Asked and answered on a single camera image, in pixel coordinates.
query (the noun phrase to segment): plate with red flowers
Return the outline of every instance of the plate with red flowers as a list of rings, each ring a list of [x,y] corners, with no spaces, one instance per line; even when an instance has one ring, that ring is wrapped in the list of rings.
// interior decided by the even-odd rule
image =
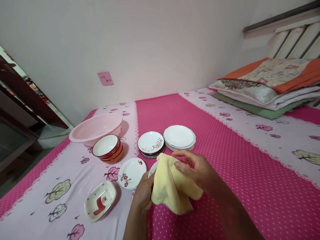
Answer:
[[[142,175],[147,171],[147,165],[140,158],[131,158],[119,170],[118,182],[128,190],[137,188]]]

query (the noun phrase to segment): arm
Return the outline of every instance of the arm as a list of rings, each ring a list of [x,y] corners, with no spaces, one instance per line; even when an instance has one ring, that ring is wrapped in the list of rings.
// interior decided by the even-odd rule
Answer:
[[[227,239],[263,239],[241,202],[203,155],[189,150],[177,151],[172,155],[185,156],[186,161],[194,164],[194,169],[181,162],[176,162],[175,166],[214,198]]]
[[[154,181],[154,174],[150,178],[148,178],[148,174],[149,172],[146,172],[142,176],[137,186],[127,218],[123,240],[148,239],[147,218],[148,210],[152,206],[151,192]]]

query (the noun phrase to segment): pink polka dot fabric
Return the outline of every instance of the pink polka dot fabric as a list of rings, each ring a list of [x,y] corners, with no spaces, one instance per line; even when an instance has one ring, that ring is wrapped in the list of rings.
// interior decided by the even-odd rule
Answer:
[[[93,110],[84,119],[91,118],[96,110]],[[17,185],[15,185],[3,198],[0,200],[0,219],[2,216],[10,211],[15,204],[22,201],[22,197],[26,191],[32,187],[35,181],[41,174],[47,170],[48,166],[54,159],[69,145],[70,140],[66,138],[62,143],[55,147],[47,156],[45,156]]]
[[[295,108],[292,112],[286,113],[285,115],[320,125],[320,109],[317,108],[304,106]]]
[[[178,94],[136,102],[139,137],[171,125],[191,128],[204,154],[266,239],[319,239],[320,191]],[[166,148],[166,154],[172,151]],[[156,159],[143,159],[148,169]],[[164,205],[149,212],[150,239],[225,239],[214,200],[204,194],[184,216]]]

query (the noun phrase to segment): white saucer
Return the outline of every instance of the white saucer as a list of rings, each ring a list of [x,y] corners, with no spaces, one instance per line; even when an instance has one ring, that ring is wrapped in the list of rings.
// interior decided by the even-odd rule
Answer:
[[[146,171],[147,165],[142,159],[131,158],[120,167],[118,182],[123,188],[133,190]]]
[[[170,147],[169,145],[167,145],[167,147],[168,147],[171,151],[174,151],[174,152],[183,150],[183,149],[177,149],[177,148]],[[184,149],[188,149],[188,150],[191,151],[193,148],[194,148],[194,145],[191,146],[190,148],[184,148]]]
[[[145,153],[155,153],[163,144],[163,136],[158,132],[146,132],[138,140],[138,148]]]
[[[166,146],[163,148],[163,150],[161,151],[161,153],[163,153],[164,151],[166,150]],[[155,155],[155,156],[146,156],[144,155],[142,152],[140,152],[142,156],[144,156],[145,158],[156,158],[160,155],[160,153],[158,155]]]
[[[112,182],[107,180],[94,189],[86,199],[84,209],[91,222],[96,222],[105,215],[117,198],[117,191]]]
[[[149,171],[148,178],[149,178],[152,174],[154,174],[154,173],[156,172],[158,165],[159,165],[159,161],[156,161],[156,162],[152,165],[152,167],[150,168],[150,171]]]
[[[167,139],[164,137],[164,142],[166,143],[166,146],[169,147],[170,149],[176,149],[177,151],[178,150],[182,150],[182,149],[189,149],[192,148],[194,146],[194,144],[196,143],[196,135],[194,134],[194,132],[191,130],[192,134],[193,134],[193,142],[189,145],[189,146],[185,146],[185,147],[175,147],[175,146],[172,146],[168,141]]]
[[[174,147],[186,148],[194,141],[194,134],[191,129],[180,125],[168,127],[164,130],[163,136],[166,142]]]

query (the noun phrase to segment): headboard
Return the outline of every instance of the headboard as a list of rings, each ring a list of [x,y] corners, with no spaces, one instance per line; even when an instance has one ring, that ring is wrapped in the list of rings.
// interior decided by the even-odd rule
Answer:
[[[320,16],[278,28],[270,58],[319,58]]]

